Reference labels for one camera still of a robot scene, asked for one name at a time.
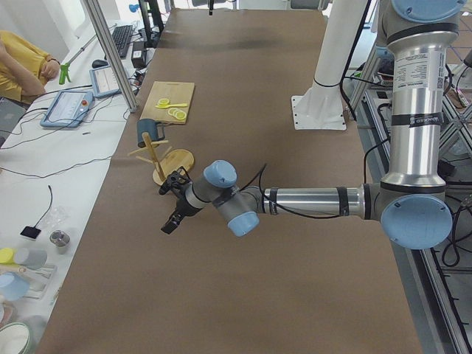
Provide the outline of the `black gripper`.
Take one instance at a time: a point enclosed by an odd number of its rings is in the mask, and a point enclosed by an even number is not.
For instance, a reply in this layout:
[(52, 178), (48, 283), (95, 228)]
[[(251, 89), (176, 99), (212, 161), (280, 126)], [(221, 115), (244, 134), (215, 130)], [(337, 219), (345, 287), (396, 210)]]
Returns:
[(161, 227), (165, 234), (176, 230), (184, 217), (191, 217), (203, 209), (203, 201), (193, 191), (193, 184), (187, 184), (175, 192), (177, 197), (176, 208), (168, 220)]

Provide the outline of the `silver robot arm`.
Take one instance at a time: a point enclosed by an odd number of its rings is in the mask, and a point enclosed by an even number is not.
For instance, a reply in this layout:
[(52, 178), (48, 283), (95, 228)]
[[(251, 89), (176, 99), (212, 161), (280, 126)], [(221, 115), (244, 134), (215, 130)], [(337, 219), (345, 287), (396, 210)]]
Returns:
[(428, 249), (454, 229), (438, 174), (443, 119), (445, 54), (459, 34), (463, 1), (383, 1), (377, 38), (394, 56), (389, 168), (378, 183), (359, 187), (263, 189), (257, 174), (238, 187), (235, 168), (217, 160), (191, 179), (180, 167), (159, 192), (172, 192), (176, 208), (162, 231), (213, 205), (238, 237), (252, 231), (259, 214), (281, 212), (334, 219), (356, 215), (381, 223), (386, 236), (407, 249)]

